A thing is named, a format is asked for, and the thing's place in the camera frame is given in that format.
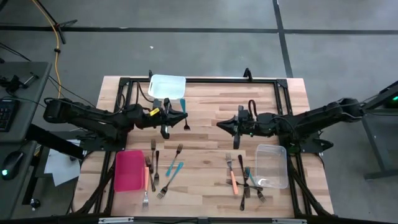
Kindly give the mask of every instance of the wooden tabletop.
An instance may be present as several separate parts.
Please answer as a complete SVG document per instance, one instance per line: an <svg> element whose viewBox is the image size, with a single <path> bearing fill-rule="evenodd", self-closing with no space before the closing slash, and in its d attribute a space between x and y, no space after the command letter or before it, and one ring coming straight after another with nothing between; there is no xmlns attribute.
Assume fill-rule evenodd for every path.
<svg viewBox="0 0 398 224"><path fill-rule="evenodd" d="M120 77L104 77L97 107L112 111ZM309 110L304 81L301 78L288 78L289 93L294 114ZM147 93L148 83L141 83ZM135 86L131 103L135 102ZM226 84L226 83L187 83L185 90L188 124L191 131L184 131L185 122L169 129L170 139L164 140L160 128L134 129L129 133L126 150L140 149L150 155L150 140L156 139L160 151L160 183L156 192L149 187L149 209L142 211L143 190L133 192L115 192L112 215L117 216L157 216L157 217L294 217L289 187L286 189L264 188L265 203L257 198L252 190L251 198L245 201L245 210L240 211L243 189L239 195L233 195L229 172L225 162L226 152L233 158L233 169L238 182L243 182L238 155L243 156L243 165L254 168L255 152L258 144L278 144L277 137L264 138L242 136L240 148L233 149L230 134L216 127L216 123L230 119L238 112L238 105L247 108L249 100L255 100L258 113L277 113L274 88L269 84ZM139 97L142 106L152 105ZM181 111L178 101L172 101L172 108ZM165 176L176 148L183 144L178 162L184 167L170 184L166 196L159 200L156 195L166 185ZM77 183L73 208L79 209L97 187L103 163L104 152L94 152L82 167ZM325 172L319 157L302 154L305 177L308 188L324 208L333 213ZM300 208L303 209L302 193L296 184ZM102 209L106 204L109 184L105 190Z"/></svg>

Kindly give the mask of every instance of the white paper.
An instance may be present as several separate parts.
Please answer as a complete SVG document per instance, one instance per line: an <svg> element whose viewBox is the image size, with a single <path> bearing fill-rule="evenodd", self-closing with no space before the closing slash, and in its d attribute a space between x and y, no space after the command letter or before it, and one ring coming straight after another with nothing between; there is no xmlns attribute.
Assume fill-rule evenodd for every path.
<svg viewBox="0 0 398 224"><path fill-rule="evenodd" d="M79 140L68 140L74 144L79 144ZM80 175L79 160L71 161L69 156L56 150L50 149L47 163L44 168L45 174L52 174L54 185L58 186L66 181L72 180Z"/></svg>

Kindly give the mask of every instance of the white container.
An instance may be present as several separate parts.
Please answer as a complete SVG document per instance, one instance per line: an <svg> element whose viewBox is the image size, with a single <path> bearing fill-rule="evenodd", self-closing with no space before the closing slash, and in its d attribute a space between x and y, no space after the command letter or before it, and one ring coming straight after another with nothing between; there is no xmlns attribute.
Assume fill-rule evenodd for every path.
<svg viewBox="0 0 398 224"><path fill-rule="evenodd" d="M181 99L184 97L186 81L185 77L153 75L150 79L148 94L157 99Z"/></svg>
<svg viewBox="0 0 398 224"><path fill-rule="evenodd" d="M261 187L285 189L287 177L286 149L283 146L260 144L256 150L256 184Z"/></svg>

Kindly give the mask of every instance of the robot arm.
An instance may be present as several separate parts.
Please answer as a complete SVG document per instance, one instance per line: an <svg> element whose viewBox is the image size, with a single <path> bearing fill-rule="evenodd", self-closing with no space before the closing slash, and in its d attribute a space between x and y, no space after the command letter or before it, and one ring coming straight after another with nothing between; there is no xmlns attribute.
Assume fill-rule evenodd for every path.
<svg viewBox="0 0 398 224"><path fill-rule="evenodd" d="M136 126L139 129L161 126L163 138L170 137L168 126L175 126L188 114L172 109L170 100L164 100L164 108L156 107L150 113L148 108L140 104L129 105L118 112L111 113L69 99L45 99L47 107L44 120L49 123L70 123L75 126L94 131L105 141L117 141L122 134L128 133Z"/></svg>
<svg viewBox="0 0 398 224"><path fill-rule="evenodd" d="M239 148L240 136L284 136L295 144L313 133L338 122L356 122L364 114L361 104L352 98L343 98L326 106L298 115L258 114L254 120L251 110L238 106L238 115L217 126L234 137L234 149Z"/></svg>

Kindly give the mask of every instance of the yellow cable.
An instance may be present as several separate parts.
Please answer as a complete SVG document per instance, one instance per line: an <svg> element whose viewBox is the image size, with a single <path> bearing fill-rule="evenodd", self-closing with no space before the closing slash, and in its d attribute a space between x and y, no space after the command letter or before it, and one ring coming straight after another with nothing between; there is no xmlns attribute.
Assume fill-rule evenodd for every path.
<svg viewBox="0 0 398 224"><path fill-rule="evenodd" d="M32 0L32 2L40 10L40 12L42 12L42 14L45 16L46 20L49 22L52 30L54 31L55 38L57 39L57 48L56 48L56 50L59 50L60 49L60 40L58 39L57 31L55 30L54 26L52 25L51 20L46 15L46 13L44 13L43 9L37 4L37 2L35 0ZM58 85L58 99L59 99L60 96L61 96L61 79L60 79L60 75L58 74L58 55L59 55L59 52L55 52L55 74L57 74L58 84L59 84Z"/></svg>

